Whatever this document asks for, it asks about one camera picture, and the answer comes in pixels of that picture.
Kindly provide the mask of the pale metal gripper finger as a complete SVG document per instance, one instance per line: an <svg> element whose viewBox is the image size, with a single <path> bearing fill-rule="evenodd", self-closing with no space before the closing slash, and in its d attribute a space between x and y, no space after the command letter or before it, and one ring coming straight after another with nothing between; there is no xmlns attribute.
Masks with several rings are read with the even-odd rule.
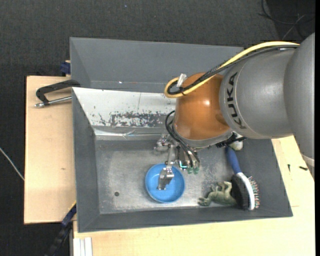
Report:
<svg viewBox="0 0 320 256"><path fill-rule="evenodd" d="M165 167L159 173L157 189L158 190L166 189L166 168Z"/></svg>
<svg viewBox="0 0 320 256"><path fill-rule="evenodd" d="M166 190L167 186L170 184L172 179L174 178L174 173L171 167L164 168L164 175L163 175L163 189Z"/></svg>

